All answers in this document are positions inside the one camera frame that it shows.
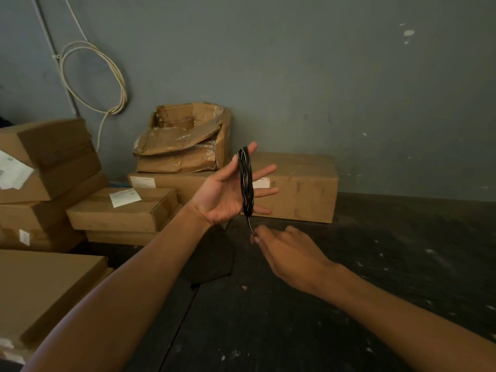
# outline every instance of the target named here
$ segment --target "blue-gray wall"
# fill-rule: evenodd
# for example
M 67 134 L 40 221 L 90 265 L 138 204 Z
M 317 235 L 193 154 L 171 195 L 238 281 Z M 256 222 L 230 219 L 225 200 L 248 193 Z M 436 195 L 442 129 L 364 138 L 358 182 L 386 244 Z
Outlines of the blue-gray wall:
M 235 147 L 332 155 L 342 191 L 496 200 L 496 0 L 72 4 L 127 81 L 103 131 L 110 177 L 134 168 L 154 106 L 203 100 L 232 110 Z M 80 39 L 64 0 L 41 5 L 59 50 Z M 30 0 L 0 0 L 0 21 L 0 115 L 71 117 Z M 117 103 L 98 56 L 67 73 L 90 104 Z M 79 108 L 96 131 L 101 115 Z

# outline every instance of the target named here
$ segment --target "coiled black cable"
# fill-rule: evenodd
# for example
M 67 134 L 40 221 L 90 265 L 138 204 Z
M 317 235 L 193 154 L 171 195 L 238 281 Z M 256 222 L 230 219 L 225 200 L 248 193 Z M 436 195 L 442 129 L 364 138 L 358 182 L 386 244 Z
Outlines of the coiled black cable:
M 253 228 L 251 228 L 250 217 L 253 214 L 253 178 L 251 176 L 251 162 L 248 147 L 238 150 L 238 165 L 239 165 L 239 181 L 241 182 L 241 197 L 243 199 L 243 213 L 246 216 L 246 221 L 251 232 L 258 236 Z

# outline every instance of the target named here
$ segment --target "white label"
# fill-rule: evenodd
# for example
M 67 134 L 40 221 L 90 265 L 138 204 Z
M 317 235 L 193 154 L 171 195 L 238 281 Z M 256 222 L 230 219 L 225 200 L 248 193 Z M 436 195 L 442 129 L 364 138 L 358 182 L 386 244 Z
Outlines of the white label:
M 0 188 L 21 189 L 29 175 L 34 171 L 16 158 L 0 150 Z
M 19 364 L 26 364 L 26 361 L 20 355 L 12 354 L 9 351 L 4 351 L 3 354 L 4 354 L 5 358 L 7 360 L 10 360 L 11 362 L 19 363 Z
M 133 188 L 156 188 L 155 179 L 152 177 L 130 176 Z
M 8 349 L 14 348 L 14 345 L 12 344 L 12 342 L 10 342 L 9 339 L 5 339 L 5 338 L 0 338 L 0 346 L 6 347 Z
M 19 241 L 22 243 L 22 244 L 26 244 L 27 246 L 29 246 L 29 232 L 26 232 L 24 230 L 19 230 Z
M 117 193 L 110 194 L 110 200 L 114 207 L 127 205 L 129 203 L 141 200 L 141 197 L 136 193 L 135 189 L 127 189 Z
M 257 189 L 257 188 L 270 188 L 270 178 L 262 177 L 261 179 L 254 181 L 253 189 Z

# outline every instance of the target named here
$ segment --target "left hand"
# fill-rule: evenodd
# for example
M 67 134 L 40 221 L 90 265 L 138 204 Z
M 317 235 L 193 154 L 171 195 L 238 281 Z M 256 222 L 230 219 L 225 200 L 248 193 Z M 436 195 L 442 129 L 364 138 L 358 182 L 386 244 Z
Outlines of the left hand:
M 248 145 L 249 154 L 257 149 L 256 142 Z M 253 172 L 253 181 L 275 172 L 276 165 L 270 165 Z M 279 188 L 257 188 L 253 193 L 255 198 L 270 196 L 279 192 Z M 239 181 L 238 155 L 222 169 L 209 176 L 200 189 L 191 199 L 194 206 L 202 216 L 211 224 L 228 221 L 238 215 L 243 207 L 241 197 L 241 183 Z M 253 212 L 258 214 L 271 214 L 272 210 L 255 205 Z

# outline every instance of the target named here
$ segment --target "coiled white cable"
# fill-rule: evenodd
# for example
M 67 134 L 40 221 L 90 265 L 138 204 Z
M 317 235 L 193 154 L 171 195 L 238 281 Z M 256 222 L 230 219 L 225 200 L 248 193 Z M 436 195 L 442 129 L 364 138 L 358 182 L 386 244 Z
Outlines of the coiled white cable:
M 71 12 L 72 18 L 74 18 L 74 22 L 77 24 L 77 27 L 79 31 L 81 32 L 81 35 L 83 35 L 84 40 L 83 41 L 77 41 L 77 42 L 72 42 L 69 43 L 64 47 L 62 50 L 61 54 L 56 55 L 54 58 L 56 58 L 59 62 L 59 70 L 60 70 L 60 77 L 62 79 L 62 82 L 64 86 L 71 92 L 71 94 L 78 99 L 81 103 L 83 103 L 85 106 L 88 108 L 92 109 L 93 111 L 103 113 L 103 119 L 100 122 L 100 127 L 98 128 L 98 134 L 97 134 L 97 142 L 96 142 L 96 151 L 100 149 L 100 139 L 102 136 L 102 128 L 103 124 L 105 122 L 105 119 L 107 118 L 108 115 L 115 115 L 120 113 L 127 104 L 127 93 L 126 93 L 126 84 L 124 82 L 124 77 L 122 76 L 121 71 L 107 55 L 105 55 L 100 49 L 98 49 L 94 44 L 90 43 L 88 38 L 86 37 L 86 34 L 84 34 L 83 28 L 79 24 L 78 19 L 76 18 L 76 15 L 74 14 L 74 11 L 72 10 L 71 3 L 69 3 L 69 0 L 65 0 L 65 3 L 67 4 L 67 7 L 69 8 L 69 11 Z M 75 92 L 74 90 L 71 89 L 69 86 L 69 83 L 67 82 L 67 79 L 65 78 L 65 72 L 64 72 L 64 65 L 65 61 L 71 55 L 71 53 L 76 52 L 79 49 L 89 49 L 93 52 L 95 52 L 98 56 L 100 56 L 105 62 L 108 64 L 108 67 L 112 71 L 112 74 L 114 74 L 115 79 L 117 80 L 117 83 L 119 84 L 121 88 L 121 98 L 119 100 L 119 103 L 112 107 L 109 110 L 99 110 L 93 106 L 90 106 L 88 103 L 86 103 L 83 99 L 81 99 Z

